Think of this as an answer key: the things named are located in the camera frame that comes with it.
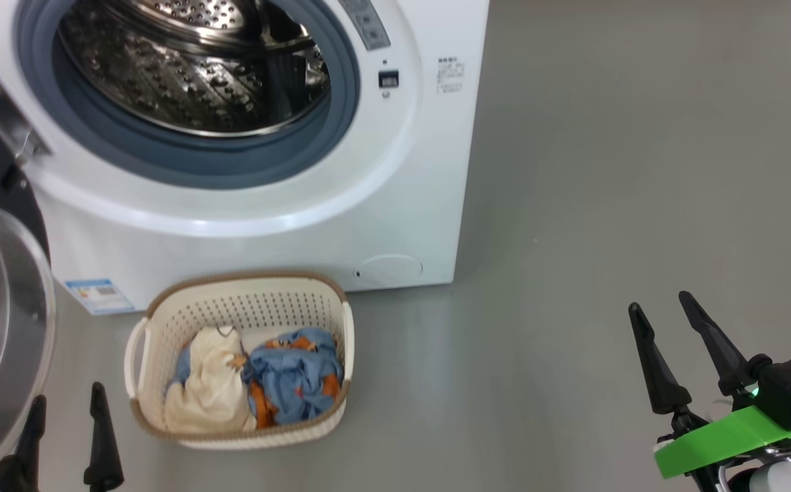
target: clothes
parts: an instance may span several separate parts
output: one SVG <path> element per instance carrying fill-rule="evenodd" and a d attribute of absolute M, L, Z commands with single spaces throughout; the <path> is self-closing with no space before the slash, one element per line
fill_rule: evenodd
<path fill-rule="evenodd" d="M 332 335 L 302 328 L 252 351 L 243 372 L 258 428 L 292 424 L 323 414 L 338 398 L 343 368 Z"/>
<path fill-rule="evenodd" d="M 205 327 L 180 353 L 164 400 L 164 422 L 174 433 L 252 430 L 255 417 L 240 372 L 246 355 L 232 327 Z"/>

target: perforated basket wall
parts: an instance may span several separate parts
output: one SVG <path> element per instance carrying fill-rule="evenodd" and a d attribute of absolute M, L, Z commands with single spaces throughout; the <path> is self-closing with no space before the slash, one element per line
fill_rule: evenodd
<path fill-rule="evenodd" d="M 266 340 L 302 327 L 332 333 L 343 365 L 343 386 L 335 405 L 320 417 L 290 426 L 248 433 L 180 434 L 164 424 L 164 396 L 183 346 L 203 327 L 232 325 L 244 339 Z M 145 334 L 139 382 L 135 387 L 136 345 Z M 254 346 L 245 346 L 250 351 Z M 276 272 L 204 277 L 177 284 L 158 296 L 131 333 L 124 356 L 124 382 L 133 414 L 146 432 L 190 448 L 252 449 L 318 439 L 343 416 L 353 367 L 352 311 L 332 280 L 308 272 Z"/>

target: green bracket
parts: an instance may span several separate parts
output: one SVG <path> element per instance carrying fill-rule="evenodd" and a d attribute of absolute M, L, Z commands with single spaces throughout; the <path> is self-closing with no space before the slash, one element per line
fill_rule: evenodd
<path fill-rule="evenodd" d="M 684 434 L 655 452 L 654 458 L 663 478 L 671 478 L 781 439 L 791 439 L 791 430 L 782 429 L 757 407 L 749 406 Z"/>

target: basket rim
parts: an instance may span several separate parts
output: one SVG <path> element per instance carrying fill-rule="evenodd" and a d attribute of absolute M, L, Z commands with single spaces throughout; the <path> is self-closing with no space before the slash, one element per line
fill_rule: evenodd
<path fill-rule="evenodd" d="M 343 288 L 339 286 L 332 278 L 326 277 L 320 273 L 314 271 L 296 271 L 296 270 L 272 270 L 272 271 L 246 271 L 246 272 L 237 272 L 237 273 L 227 273 L 223 275 L 208 275 L 204 277 L 197 277 L 191 278 L 189 280 L 185 280 L 178 284 L 174 284 L 173 286 L 168 287 L 162 293 L 158 294 L 157 298 L 153 299 L 152 302 L 149 304 L 149 308 L 146 309 L 146 314 L 144 315 L 146 322 L 152 320 L 152 315 L 155 314 L 155 310 L 158 309 L 161 304 L 167 299 L 168 297 L 172 296 L 174 293 L 180 292 L 180 290 L 185 290 L 191 287 L 196 286 L 203 286 L 204 284 L 217 284 L 220 282 L 230 282 L 233 280 L 251 280 L 251 279 L 261 279 L 261 278 L 308 278 L 311 280 L 318 280 L 327 284 L 329 287 L 332 287 L 332 290 L 338 294 L 338 298 L 341 300 L 343 304 L 349 305 L 349 302 L 346 298 L 346 293 L 343 292 Z M 352 357 L 352 354 L 344 354 L 343 356 Z M 131 413 L 135 420 L 141 426 L 146 433 L 152 435 L 155 438 L 163 439 L 163 440 L 170 440 L 170 441 L 186 441 L 186 442 L 203 442 L 203 441 L 234 441 L 234 440 L 248 440 L 248 439 L 262 439 L 273 437 L 277 435 L 287 434 L 287 433 L 294 433 L 298 431 L 304 431 L 311 429 L 318 424 L 321 424 L 331 418 L 336 411 L 343 405 L 346 401 L 346 396 L 349 394 L 349 386 L 351 385 L 351 379 L 343 378 L 343 383 L 341 384 L 341 389 L 338 393 L 338 398 L 335 398 L 335 402 L 318 417 L 311 418 L 311 420 L 305 420 L 304 422 L 296 422 L 294 424 L 287 424 L 286 426 L 276 426 L 276 427 L 269 427 L 267 429 L 254 429 L 254 430 L 233 430 L 232 432 L 228 433 L 171 433 L 167 430 L 161 430 L 155 426 L 152 426 L 151 423 L 146 419 L 146 416 L 143 414 L 142 408 L 139 405 L 138 398 L 131 398 Z"/>

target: floor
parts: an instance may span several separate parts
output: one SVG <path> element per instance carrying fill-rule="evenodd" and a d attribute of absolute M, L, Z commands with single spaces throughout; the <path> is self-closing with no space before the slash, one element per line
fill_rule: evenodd
<path fill-rule="evenodd" d="M 701 415 L 720 395 L 679 290 L 745 355 L 791 357 L 791 1 L 493 0 L 475 135 L 457 281 L 351 296 L 335 433 L 247 454 L 149 438 L 121 372 L 138 316 L 61 292 L 41 489 L 83 489 L 101 381 L 126 491 L 693 490 L 655 470 L 668 419 L 626 308 Z"/>

